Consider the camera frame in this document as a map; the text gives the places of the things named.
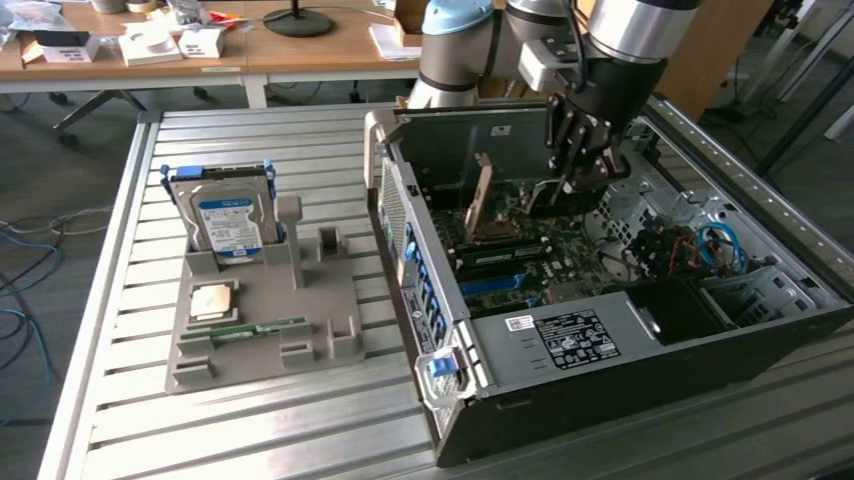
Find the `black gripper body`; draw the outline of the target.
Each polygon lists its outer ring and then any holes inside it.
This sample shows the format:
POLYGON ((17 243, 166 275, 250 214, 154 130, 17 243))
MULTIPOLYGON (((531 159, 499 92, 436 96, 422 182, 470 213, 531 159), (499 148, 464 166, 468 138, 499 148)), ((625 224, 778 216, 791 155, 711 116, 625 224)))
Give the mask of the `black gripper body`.
POLYGON ((634 63, 613 57, 593 58, 586 63, 583 81, 579 68, 570 66, 566 71, 570 104, 585 114, 607 121, 614 129, 625 128, 653 94, 667 63, 667 59, 634 63))

